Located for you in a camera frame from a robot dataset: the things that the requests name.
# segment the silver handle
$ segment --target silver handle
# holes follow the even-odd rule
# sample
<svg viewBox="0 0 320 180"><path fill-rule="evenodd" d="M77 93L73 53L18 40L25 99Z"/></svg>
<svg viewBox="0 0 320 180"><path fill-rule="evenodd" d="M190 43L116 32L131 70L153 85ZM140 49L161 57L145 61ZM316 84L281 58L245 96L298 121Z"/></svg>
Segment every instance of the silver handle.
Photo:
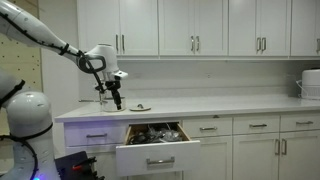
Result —
<svg viewBox="0 0 320 180"><path fill-rule="evenodd" d="M122 35L122 50L123 53L126 51L126 49L124 48L124 35Z"/></svg>
<svg viewBox="0 0 320 180"><path fill-rule="evenodd" d="M287 140L282 139L282 155L287 155Z"/></svg>
<svg viewBox="0 0 320 180"><path fill-rule="evenodd" d="M107 133L106 134L96 134L96 135L88 134L87 138L89 139L89 138L98 138L98 137L107 137L107 136L108 136Z"/></svg>
<svg viewBox="0 0 320 180"><path fill-rule="evenodd" d="M151 161L150 158L147 159L147 164L148 165L160 165L160 164L169 164L169 163L174 163L175 158L172 156L168 160L156 160L156 161Z"/></svg>
<svg viewBox="0 0 320 180"><path fill-rule="evenodd" d="M257 38L257 51L261 50L261 38Z"/></svg>
<svg viewBox="0 0 320 180"><path fill-rule="evenodd" d="M197 36L197 51L200 51L200 37Z"/></svg>
<svg viewBox="0 0 320 180"><path fill-rule="evenodd" d="M275 155L280 155L280 140L279 139L276 139L275 141L275 147L276 147L276 150L275 150Z"/></svg>
<svg viewBox="0 0 320 180"><path fill-rule="evenodd" d="M317 53L320 51L320 39L317 39Z"/></svg>
<svg viewBox="0 0 320 180"><path fill-rule="evenodd" d="M250 124L249 127L250 128L260 128L260 127L267 127L268 125L266 124L257 124L257 125L253 125L253 124Z"/></svg>
<svg viewBox="0 0 320 180"><path fill-rule="evenodd" d="M119 53L119 43L118 43L118 34L116 35L116 49L117 49L117 53Z"/></svg>
<svg viewBox="0 0 320 180"><path fill-rule="evenodd" d="M267 38L262 38L262 52L267 49Z"/></svg>
<svg viewBox="0 0 320 180"><path fill-rule="evenodd" d="M313 124L312 121L307 121L307 122L296 122L297 125L309 125L309 124Z"/></svg>
<svg viewBox="0 0 320 180"><path fill-rule="evenodd" d="M193 36L191 36L191 51L194 52L194 39L193 39Z"/></svg>
<svg viewBox="0 0 320 180"><path fill-rule="evenodd" d="M211 127L211 128L200 128L200 131L215 131L218 127Z"/></svg>

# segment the kitchen counter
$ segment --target kitchen counter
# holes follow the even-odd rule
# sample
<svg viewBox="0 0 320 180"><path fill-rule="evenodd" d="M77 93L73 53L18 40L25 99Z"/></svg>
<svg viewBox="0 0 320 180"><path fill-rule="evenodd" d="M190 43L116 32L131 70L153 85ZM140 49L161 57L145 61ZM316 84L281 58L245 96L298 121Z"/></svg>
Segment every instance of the kitchen counter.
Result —
<svg viewBox="0 0 320 180"><path fill-rule="evenodd" d="M144 107L151 107L151 110L142 112L129 110L138 104L142 104ZM320 101L291 98L284 95L177 97L127 99L126 107L121 112L104 112L101 110L100 103L92 102L56 117L55 122L314 111L320 110Z"/></svg>

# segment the white cabinet door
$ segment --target white cabinet door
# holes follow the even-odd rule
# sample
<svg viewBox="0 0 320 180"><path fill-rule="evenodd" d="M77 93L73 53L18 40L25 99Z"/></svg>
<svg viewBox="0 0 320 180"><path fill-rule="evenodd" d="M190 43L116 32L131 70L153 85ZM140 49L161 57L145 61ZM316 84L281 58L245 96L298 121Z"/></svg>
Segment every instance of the white cabinet door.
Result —
<svg viewBox="0 0 320 180"><path fill-rule="evenodd" d="M232 180L232 136L198 138L200 166L184 171L184 180Z"/></svg>
<svg viewBox="0 0 320 180"><path fill-rule="evenodd" d="M120 0L123 55L158 55L157 0Z"/></svg>
<svg viewBox="0 0 320 180"><path fill-rule="evenodd" d="M229 1L229 55L258 55L257 0Z"/></svg>
<svg viewBox="0 0 320 180"><path fill-rule="evenodd" d="M279 133L234 136L233 180L278 180Z"/></svg>
<svg viewBox="0 0 320 180"><path fill-rule="evenodd" d="M195 54L227 55L228 0L195 0Z"/></svg>
<svg viewBox="0 0 320 180"><path fill-rule="evenodd" d="M159 0L160 55L193 55L194 0Z"/></svg>
<svg viewBox="0 0 320 180"><path fill-rule="evenodd" d="M317 56L319 0L292 1L292 56Z"/></svg>
<svg viewBox="0 0 320 180"><path fill-rule="evenodd" d="M128 180L182 180L181 172L131 176Z"/></svg>
<svg viewBox="0 0 320 180"><path fill-rule="evenodd" d="M319 180L320 131L281 133L279 180Z"/></svg>
<svg viewBox="0 0 320 180"><path fill-rule="evenodd" d="M120 35L118 0L78 0L79 48L89 51L97 44L116 47Z"/></svg>
<svg viewBox="0 0 320 180"><path fill-rule="evenodd" d="M106 180L127 180L126 177L118 177L116 171L116 155L111 153L92 153L88 157L96 157L97 162L94 164L94 169L98 176L104 176Z"/></svg>
<svg viewBox="0 0 320 180"><path fill-rule="evenodd" d="M291 1L261 0L260 29L262 39L262 55L289 56Z"/></svg>

